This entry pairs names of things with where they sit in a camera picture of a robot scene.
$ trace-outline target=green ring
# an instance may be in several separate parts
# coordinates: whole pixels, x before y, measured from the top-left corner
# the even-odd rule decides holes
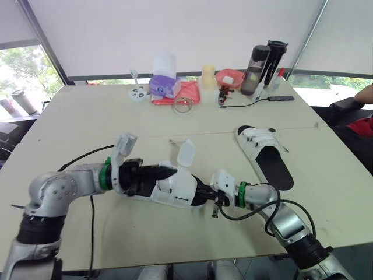
[[[110,164],[111,164],[111,159],[110,157],[108,157],[103,165],[103,168],[100,171],[100,185],[101,185],[101,188],[106,191],[112,190],[112,188],[108,186],[106,183],[106,172]]]
[[[245,201],[244,201],[245,187],[246,187],[246,182],[241,182],[238,188],[238,206],[241,208],[245,208]]]

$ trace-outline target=red shirt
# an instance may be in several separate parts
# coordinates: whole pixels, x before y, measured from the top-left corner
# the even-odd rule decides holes
[[[360,136],[373,137],[373,117],[361,118],[349,124],[348,127]]]

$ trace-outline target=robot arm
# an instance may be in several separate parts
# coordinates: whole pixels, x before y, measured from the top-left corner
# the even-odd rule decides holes
[[[54,256],[61,244],[61,230],[70,203],[85,195],[103,194],[98,174],[102,164],[85,165],[80,170],[46,173],[30,185],[31,201],[24,209],[19,233],[13,240],[2,280],[27,279],[25,273],[44,271],[52,279],[61,266]]]
[[[240,208],[256,210],[273,202],[259,211],[258,214],[267,221],[275,210],[277,193],[271,185],[250,185],[241,183],[235,186],[234,178],[226,171],[215,173],[212,187],[217,191],[216,207],[213,216],[217,217],[217,208],[221,209],[222,198],[228,196],[231,205]],[[304,221],[284,203],[269,224],[275,238],[289,253],[303,279],[345,279],[353,280],[329,249],[322,247],[316,237],[310,232]]]
[[[128,196],[139,190],[149,192],[157,180],[177,172],[167,166],[140,167],[140,159],[123,163],[135,141],[134,136],[123,135],[114,146],[112,162],[107,160],[69,171],[46,173],[31,182],[31,200],[24,208],[19,233],[10,247],[1,280],[61,279],[62,261],[55,256],[71,202],[79,197],[104,194],[112,188]]]

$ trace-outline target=floor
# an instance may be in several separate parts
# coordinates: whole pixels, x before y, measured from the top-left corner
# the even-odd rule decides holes
[[[373,280],[373,243],[338,248],[334,254],[355,280]],[[295,273],[295,265],[289,259],[245,258],[237,260],[237,267],[245,280],[258,279],[258,273],[267,273],[271,280],[292,280]],[[174,280],[206,280],[206,269],[207,262],[175,264]],[[96,279],[136,280],[140,271],[141,267],[102,270]],[[65,276],[63,280],[78,279],[82,278]]]

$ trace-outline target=white roller blind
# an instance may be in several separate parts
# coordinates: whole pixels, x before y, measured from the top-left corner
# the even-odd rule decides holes
[[[175,54],[177,71],[243,69],[252,48],[289,43],[289,67],[320,1],[29,0],[68,76],[152,72],[155,51]]]
[[[297,69],[373,75],[373,0],[329,0]]]
[[[0,0],[0,46],[35,39],[15,0]]]

